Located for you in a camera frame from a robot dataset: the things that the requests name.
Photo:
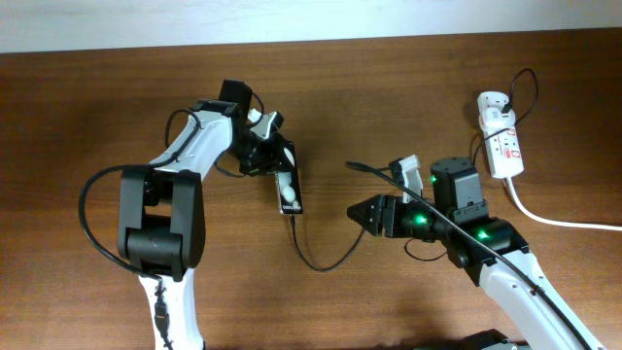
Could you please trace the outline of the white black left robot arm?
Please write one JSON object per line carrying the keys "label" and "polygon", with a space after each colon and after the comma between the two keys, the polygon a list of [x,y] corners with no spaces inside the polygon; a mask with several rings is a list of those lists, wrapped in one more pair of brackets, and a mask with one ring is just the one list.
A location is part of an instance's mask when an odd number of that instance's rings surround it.
{"label": "white black left robot arm", "polygon": [[145,169],[121,175],[118,249],[141,272],[158,349],[203,349],[194,301],[194,273],[205,247],[203,182],[224,154],[244,176],[272,175],[279,210],[302,213],[294,145],[279,132],[281,113],[241,103],[203,100]]}

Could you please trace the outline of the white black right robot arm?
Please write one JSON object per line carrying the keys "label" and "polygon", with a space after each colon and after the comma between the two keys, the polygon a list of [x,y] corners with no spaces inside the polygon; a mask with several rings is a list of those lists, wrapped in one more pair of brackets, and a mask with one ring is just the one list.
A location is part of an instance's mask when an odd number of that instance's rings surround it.
{"label": "white black right robot arm", "polygon": [[467,157],[446,157],[431,166],[433,198],[410,185],[400,161],[386,180],[402,196],[378,194],[347,210],[374,236],[439,241],[451,263],[494,300],[534,349],[600,349],[556,292],[526,239],[508,221],[493,217],[479,174]]}

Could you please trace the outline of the black Galaxy flip phone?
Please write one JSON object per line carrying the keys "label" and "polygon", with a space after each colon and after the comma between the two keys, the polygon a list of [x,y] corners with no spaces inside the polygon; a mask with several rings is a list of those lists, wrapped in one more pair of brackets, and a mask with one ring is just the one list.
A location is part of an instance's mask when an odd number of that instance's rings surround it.
{"label": "black Galaxy flip phone", "polygon": [[303,206],[293,142],[285,142],[284,155],[285,164],[289,165],[291,168],[276,173],[280,212],[283,215],[300,215],[303,213]]}

